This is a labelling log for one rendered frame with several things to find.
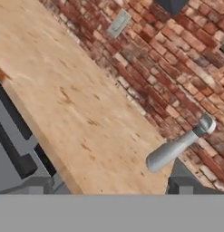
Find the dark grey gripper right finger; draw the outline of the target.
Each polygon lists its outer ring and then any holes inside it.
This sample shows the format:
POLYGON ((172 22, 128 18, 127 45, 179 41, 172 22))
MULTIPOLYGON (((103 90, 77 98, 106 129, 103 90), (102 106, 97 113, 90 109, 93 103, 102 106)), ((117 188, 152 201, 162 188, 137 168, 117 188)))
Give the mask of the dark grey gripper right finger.
POLYGON ((179 158, 174 161, 166 193, 170 195, 224 195, 224 191, 203 186, 179 158))

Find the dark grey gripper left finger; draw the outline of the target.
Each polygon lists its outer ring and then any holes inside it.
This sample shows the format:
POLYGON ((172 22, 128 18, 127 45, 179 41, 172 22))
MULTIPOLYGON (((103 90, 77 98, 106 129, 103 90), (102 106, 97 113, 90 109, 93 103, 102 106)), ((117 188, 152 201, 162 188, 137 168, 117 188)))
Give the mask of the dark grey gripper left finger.
POLYGON ((66 195, 70 190, 63 182, 57 183, 54 178, 34 177, 19 186, 4 189, 0 195, 66 195))

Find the grey wall socket plate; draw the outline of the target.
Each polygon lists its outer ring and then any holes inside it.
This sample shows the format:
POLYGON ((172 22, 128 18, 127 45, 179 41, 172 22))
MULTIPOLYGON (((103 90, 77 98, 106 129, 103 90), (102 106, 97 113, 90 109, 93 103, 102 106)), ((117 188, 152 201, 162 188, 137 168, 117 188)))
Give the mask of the grey wall socket plate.
POLYGON ((121 9, 107 29, 108 34, 113 38, 117 38, 130 20, 131 15, 124 9, 121 9))

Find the dark grey wall cupboard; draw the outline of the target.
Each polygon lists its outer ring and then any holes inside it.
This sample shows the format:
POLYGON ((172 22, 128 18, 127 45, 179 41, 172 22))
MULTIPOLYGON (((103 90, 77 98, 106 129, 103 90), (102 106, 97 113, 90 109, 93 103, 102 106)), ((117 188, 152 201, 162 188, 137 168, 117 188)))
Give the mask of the dark grey wall cupboard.
POLYGON ((189 0, 154 0, 155 3, 170 15, 177 15, 189 0))

